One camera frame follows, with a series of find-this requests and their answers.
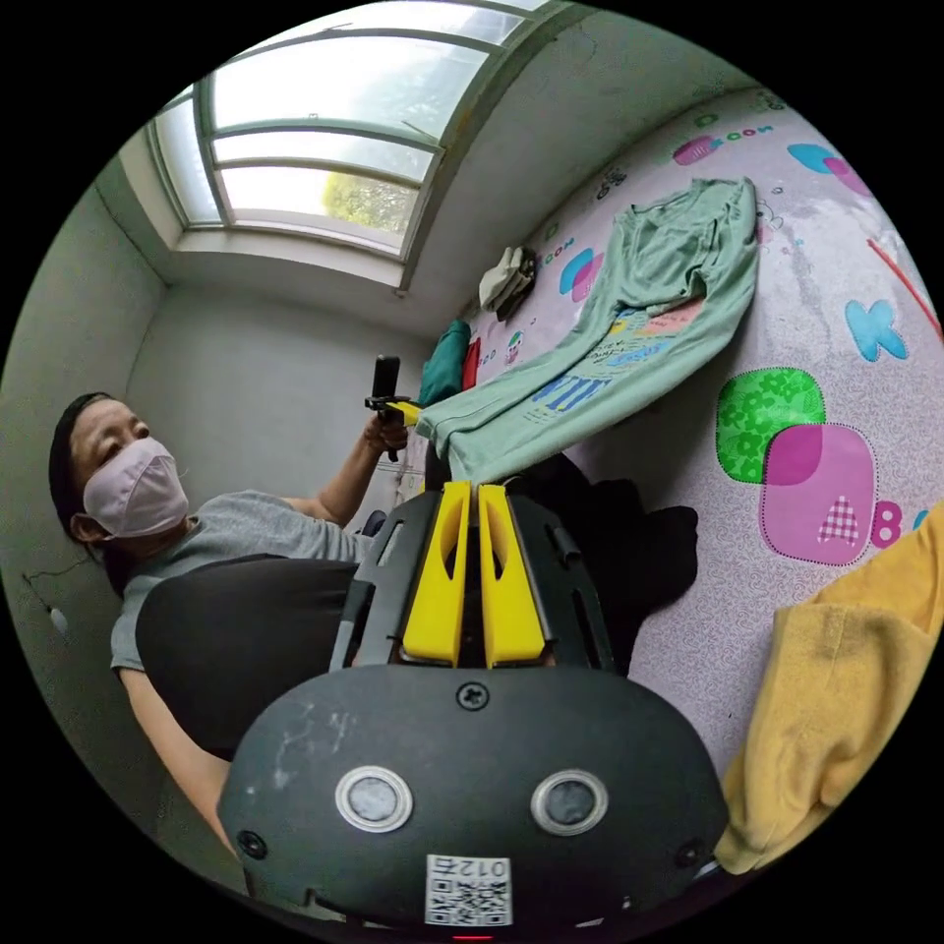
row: black hair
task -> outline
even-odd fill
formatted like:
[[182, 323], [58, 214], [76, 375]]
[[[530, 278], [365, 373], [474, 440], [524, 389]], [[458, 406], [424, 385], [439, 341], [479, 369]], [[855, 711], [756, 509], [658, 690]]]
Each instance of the black hair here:
[[[104, 393], [101, 390], [77, 396], [63, 411], [56, 424], [56, 431], [52, 435], [52, 445], [49, 448], [49, 494], [52, 497], [52, 503], [56, 506], [56, 514], [59, 516], [62, 530], [66, 532], [69, 540], [76, 544], [83, 542], [72, 533], [70, 527], [72, 516], [84, 513], [86, 508], [82, 493], [76, 484], [76, 469], [72, 460], [72, 431], [76, 428], [79, 415], [87, 406], [97, 400], [113, 399], [115, 397], [110, 393]], [[98, 558], [92, 553], [89, 545], [83, 544], [83, 546], [88, 555], [97, 561]], [[105, 546], [101, 549], [101, 563], [108, 575], [112, 590], [123, 598], [134, 561], [117, 548]]]

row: label sticker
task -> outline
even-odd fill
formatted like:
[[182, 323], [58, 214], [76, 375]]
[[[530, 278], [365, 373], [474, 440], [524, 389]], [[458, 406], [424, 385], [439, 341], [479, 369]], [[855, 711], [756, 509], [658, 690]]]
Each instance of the label sticker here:
[[426, 924], [511, 924], [511, 860], [427, 855]]

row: woman's hand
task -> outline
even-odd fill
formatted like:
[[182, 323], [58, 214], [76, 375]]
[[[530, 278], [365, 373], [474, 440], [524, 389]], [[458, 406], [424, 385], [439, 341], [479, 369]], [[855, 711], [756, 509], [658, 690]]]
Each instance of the woman's hand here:
[[364, 441], [377, 453], [405, 449], [406, 437], [406, 427], [401, 417], [384, 423], [380, 413], [373, 413], [364, 427]]

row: face mask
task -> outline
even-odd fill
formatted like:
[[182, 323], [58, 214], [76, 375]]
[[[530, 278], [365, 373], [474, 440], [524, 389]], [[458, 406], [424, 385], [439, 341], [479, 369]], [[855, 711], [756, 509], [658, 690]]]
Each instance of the face mask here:
[[189, 503], [174, 457], [155, 439], [135, 440], [88, 480], [86, 513], [112, 538], [141, 538], [179, 524]]

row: red cloth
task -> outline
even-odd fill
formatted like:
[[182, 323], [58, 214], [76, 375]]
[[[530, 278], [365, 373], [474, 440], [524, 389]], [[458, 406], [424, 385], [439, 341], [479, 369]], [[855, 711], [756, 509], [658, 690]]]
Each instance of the red cloth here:
[[482, 349], [482, 338], [477, 337], [465, 352], [465, 363], [462, 365], [462, 389], [467, 390], [475, 386], [475, 378], [479, 373], [479, 351]]

